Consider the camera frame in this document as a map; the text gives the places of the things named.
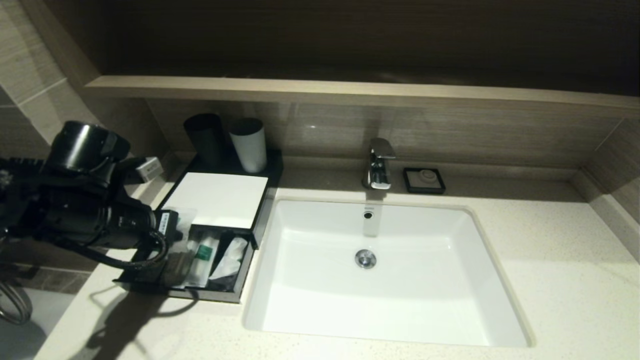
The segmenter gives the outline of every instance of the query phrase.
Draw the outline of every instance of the white cup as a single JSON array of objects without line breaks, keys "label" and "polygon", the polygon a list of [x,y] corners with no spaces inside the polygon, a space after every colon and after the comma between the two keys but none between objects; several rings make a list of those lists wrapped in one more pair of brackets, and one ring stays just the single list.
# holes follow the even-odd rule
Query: white cup
[{"label": "white cup", "polygon": [[267,167],[262,121],[252,118],[236,120],[231,123],[229,135],[244,171],[256,173]]}]

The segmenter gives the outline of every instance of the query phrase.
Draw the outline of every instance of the faucet handle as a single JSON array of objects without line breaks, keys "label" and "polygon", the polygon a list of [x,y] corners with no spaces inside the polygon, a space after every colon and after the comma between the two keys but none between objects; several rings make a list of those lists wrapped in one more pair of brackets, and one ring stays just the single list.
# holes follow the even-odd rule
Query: faucet handle
[{"label": "faucet handle", "polygon": [[391,147],[391,144],[383,138],[371,139],[371,154],[378,159],[395,159],[396,152]]}]

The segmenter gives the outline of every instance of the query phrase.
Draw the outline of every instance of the black cup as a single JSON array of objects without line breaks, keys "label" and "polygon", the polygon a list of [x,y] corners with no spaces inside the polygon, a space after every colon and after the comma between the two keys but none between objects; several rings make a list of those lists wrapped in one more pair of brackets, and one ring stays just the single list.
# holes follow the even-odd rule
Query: black cup
[{"label": "black cup", "polygon": [[211,168],[219,167],[225,149],[222,121],[216,114],[198,114],[184,121],[193,147],[203,163]]}]

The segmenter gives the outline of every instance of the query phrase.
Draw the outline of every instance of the faucet spout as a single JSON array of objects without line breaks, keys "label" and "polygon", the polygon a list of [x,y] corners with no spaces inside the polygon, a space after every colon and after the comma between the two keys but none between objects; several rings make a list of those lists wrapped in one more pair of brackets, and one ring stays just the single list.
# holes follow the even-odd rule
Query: faucet spout
[{"label": "faucet spout", "polygon": [[387,160],[395,159],[391,144],[383,138],[373,138],[369,144],[367,169],[362,184],[367,189],[388,190],[391,188]]}]

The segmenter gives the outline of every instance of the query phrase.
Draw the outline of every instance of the green label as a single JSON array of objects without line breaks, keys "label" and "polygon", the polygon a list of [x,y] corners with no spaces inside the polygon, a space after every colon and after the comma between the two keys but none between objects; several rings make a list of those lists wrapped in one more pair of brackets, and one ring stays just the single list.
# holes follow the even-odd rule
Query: green label
[{"label": "green label", "polygon": [[212,253],[213,249],[205,245],[200,245],[198,248],[198,252],[196,253],[196,259],[209,261],[209,259],[211,259]]}]

